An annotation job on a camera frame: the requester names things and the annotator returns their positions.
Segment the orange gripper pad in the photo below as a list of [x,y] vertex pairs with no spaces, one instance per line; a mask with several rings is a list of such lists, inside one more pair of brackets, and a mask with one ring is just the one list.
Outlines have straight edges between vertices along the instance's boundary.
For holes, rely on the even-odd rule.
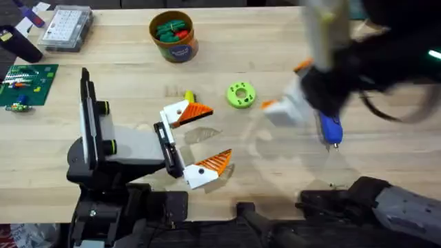
[[228,149],[220,154],[214,155],[201,162],[197,162],[195,165],[205,167],[210,170],[214,170],[220,176],[229,163],[229,159],[232,157],[232,150]]
[[294,72],[297,73],[298,71],[300,71],[303,68],[306,68],[308,66],[310,66],[312,64],[312,59],[307,59],[305,61],[302,61],[300,64],[298,64],[295,68],[294,68]]
[[173,127],[179,127],[180,125],[184,125],[211,114],[213,114],[212,108],[200,103],[189,103],[178,121],[173,123]]

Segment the yellow object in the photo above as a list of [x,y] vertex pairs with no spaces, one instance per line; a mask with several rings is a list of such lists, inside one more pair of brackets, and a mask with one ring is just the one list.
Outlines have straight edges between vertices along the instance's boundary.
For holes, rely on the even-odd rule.
[[184,99],[188,100],[190,103],[194,103],[194,94],[191,90],[185,92]]
[[7,32],[7,33],[5,33],[4,35],[2,35],[2,36],[0,37],[0,39],[1,39],[2,41],[7,41],[8,39],[11,39],[11,37],[12,37],[12,34],[9,33],[9,32]]

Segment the green pieces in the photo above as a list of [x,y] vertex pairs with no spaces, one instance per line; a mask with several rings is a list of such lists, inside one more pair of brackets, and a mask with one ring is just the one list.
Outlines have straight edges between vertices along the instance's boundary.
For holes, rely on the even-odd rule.
[[186,25],[183,20],[171,20],[156,28],[156,36],[160,37],[167,32],[177,32],[179,30],[184,30],[185,28]]
[[246,108],[256,100],[256,91],[247,82],[232,83],[227,89],[227,101],[235,108]]
[[165,34],[161,34],[159,40],[162,42],[177,42],[179,41],[179,37],[174,36],[174,33],[172,31],[169,31]]

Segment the green gear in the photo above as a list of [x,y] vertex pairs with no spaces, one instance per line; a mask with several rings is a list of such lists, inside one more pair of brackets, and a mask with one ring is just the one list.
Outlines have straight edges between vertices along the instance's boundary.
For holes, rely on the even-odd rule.
[[247,108],[256,100],[256,91],[247,82],[235,82],[227,89],[227,100],[235,108]]

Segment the wooden tabletop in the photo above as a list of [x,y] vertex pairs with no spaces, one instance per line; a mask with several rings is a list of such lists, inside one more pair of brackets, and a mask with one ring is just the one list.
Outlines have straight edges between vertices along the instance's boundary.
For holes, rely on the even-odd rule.
[[[66,180],[66,154],[80,135],[81,67],[90,71],[98,98],[110,102],[117,125],[152,130],[159,111],[181,100],[185,90],[215,109],[174,135],[186,161],[233,149],[219,180],[193,191],[165,171],[138,180],[155,190],[189,190],[189,220],[233,218],[235,204],[244,200],[270,218],[300,218],[294,203],[301,190],[344,188],[362,175],[441,199],[438,113],[417,125],[388,123],[353,97],[342,114],[340,151],[329,153],[314,123],[279,128],[263,116],[260,103],[279,97],[296,78],[292,68],[309,54],[298,8],[182,9],[193,19],[200,46],[182,64],[164,60],[149,36],[150,20],[162,11],[94,11],[80,53],[46,54],[41,61],[60,65],[45,106],[29,114],[0,111],[0,223],[70,222],[79,189]],[[36,43],[39,34],[33,28],[30,40]],[[225,91],[234,81],[256,88],[249,109],[227,104]],[[421,93],[403,87],[372,99],[384,111],[403,114],[415,109]],[[219,133],[186,144],[213,130]]]

